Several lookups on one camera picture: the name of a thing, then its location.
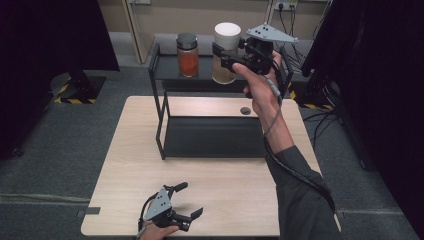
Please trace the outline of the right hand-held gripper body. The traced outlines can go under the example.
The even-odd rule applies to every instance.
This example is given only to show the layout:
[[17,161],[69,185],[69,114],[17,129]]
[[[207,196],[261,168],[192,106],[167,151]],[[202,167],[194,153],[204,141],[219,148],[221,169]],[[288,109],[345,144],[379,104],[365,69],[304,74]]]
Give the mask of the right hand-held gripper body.
[[290,36],[268,23],[246,31],[248,38],[244,41],[245,55],[241,63],[258,75],[266,75],[273,66],[272,52],[275,43],[296,44],[297,37]]

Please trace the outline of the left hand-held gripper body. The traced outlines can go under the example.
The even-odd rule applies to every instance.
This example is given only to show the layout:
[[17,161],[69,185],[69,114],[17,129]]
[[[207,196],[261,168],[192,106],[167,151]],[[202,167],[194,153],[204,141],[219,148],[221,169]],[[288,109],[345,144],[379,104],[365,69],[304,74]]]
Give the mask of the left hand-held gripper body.
[[183,215],[179,215],[173,209],[170,193],[170,187],[163,185],[158,192],[150,196],[142,208],[142,225],[151,221],[160,228],[168,226],[178,226],[182,231],[188,231],[191,223],[183,221]]

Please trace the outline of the brown powder jar white lid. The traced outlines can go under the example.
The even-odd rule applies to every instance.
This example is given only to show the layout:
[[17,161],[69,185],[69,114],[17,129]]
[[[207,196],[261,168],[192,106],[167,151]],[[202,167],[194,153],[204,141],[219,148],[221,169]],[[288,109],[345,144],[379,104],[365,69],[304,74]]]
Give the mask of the brown powder jar white lid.
[[[215,26],[214,43],[226,51],[238,53],[241,28],[231,22],[222,22]],[[212,79],[219,84],[230,84],[236,79],[236,74],[221,66],[221,59],[213,54]]]

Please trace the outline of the orange powder jar black lid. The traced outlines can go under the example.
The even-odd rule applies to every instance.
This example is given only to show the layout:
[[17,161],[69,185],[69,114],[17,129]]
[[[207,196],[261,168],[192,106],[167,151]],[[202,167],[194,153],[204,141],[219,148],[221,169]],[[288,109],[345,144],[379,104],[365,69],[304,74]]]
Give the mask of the orange powder jar black lid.
[[199,72],[197,36],[193,33],[179,33],[176,38],[179,73],[184,77],[194,77]]

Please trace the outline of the black metal rack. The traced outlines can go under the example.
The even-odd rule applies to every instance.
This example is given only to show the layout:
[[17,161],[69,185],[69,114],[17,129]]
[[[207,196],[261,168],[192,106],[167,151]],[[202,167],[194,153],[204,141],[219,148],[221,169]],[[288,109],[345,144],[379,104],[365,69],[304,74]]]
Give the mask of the black metal rack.
[[161,157],[187,158],[262,158],[259,119],[240,112],[234,116],[173,115],[168,94],[176,93],[240,93],[247,81],[235,79],[219,84],[212,79],[213,53],[199,57],[199,73],[184,77],[179,73],[175,54],[164,54],[156,44],[148,67],[159,123],[156,142]]

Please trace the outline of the person's left hand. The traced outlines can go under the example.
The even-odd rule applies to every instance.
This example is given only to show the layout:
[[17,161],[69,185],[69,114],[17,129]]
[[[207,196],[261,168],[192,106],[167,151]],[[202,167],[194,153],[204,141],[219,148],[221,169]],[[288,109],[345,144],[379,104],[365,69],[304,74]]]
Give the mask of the person's left hand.
[[137,240],[163,240],[165,237],[177,232],[178,230],[178,226],[160,228],[153,222],[147,221],[143,224],[142,233]]

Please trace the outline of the person's right hand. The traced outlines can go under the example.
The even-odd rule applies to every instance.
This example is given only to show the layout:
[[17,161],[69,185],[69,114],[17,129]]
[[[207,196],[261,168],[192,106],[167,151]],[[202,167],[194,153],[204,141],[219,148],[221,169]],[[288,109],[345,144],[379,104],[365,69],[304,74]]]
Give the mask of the person's right hand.
[[266,135],[270,135],[276,129],[284,125],[284,119],[279,105],[279,97],[273,92],[270,81],[277,86],[274,69],[270,69],[266,75],[258,75],[240,63],[232,65],[233,70],[247,80],[248,85],[244,93],[252,95],[252,107],[260,119],[262,128]]

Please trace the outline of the dark tape piece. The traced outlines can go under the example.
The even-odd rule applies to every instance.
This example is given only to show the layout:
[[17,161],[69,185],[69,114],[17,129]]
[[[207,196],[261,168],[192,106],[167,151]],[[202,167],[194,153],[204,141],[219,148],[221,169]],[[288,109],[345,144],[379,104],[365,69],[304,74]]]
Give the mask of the dark tape piece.
[[100,207],[87,207],[86,209],[79,210],[76,216],[78,218],[83,218],[86,215],[98,215],[100,213],[100,210]]

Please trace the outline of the yellow black floor tape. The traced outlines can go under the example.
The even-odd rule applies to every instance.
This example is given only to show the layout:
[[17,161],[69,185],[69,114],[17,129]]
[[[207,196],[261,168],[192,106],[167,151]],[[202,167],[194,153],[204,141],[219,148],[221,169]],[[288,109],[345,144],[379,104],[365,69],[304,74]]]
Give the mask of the yellow black floor tape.
[[290,90],[289,96],[301,108],[332,110],[333,106],[323,93],[318,95],[309,96],[303,92]]

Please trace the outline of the dark curtain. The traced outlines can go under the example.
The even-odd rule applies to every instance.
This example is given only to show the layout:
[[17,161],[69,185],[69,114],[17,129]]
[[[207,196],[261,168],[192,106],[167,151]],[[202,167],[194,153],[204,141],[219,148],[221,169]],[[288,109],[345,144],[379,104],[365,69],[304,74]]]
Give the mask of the dark curtain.
[[118,69],[98,0],[0,0],[0,161],[51,99],[53,78]]
[[369,160],[424,240],[424,0],[333,0],[301,68],[327,83]]

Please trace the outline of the black stand base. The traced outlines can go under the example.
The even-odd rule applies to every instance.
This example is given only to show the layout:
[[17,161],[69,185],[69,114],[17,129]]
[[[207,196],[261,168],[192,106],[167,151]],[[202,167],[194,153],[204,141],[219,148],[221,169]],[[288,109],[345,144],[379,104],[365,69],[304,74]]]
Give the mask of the black stand base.
[[94,104],[106,81],[105,76],[85,75],[83,80],[69,77],[59,89],[55,103]]

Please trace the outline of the white wall outlet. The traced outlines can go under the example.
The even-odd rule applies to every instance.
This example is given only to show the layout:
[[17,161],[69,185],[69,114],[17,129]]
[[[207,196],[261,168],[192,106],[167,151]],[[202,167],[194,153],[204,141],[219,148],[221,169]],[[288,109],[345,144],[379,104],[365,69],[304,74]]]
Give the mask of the white wall outlet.
[[298,0],[277,0],[274,4],[276,11],[295,11],[298,5]]

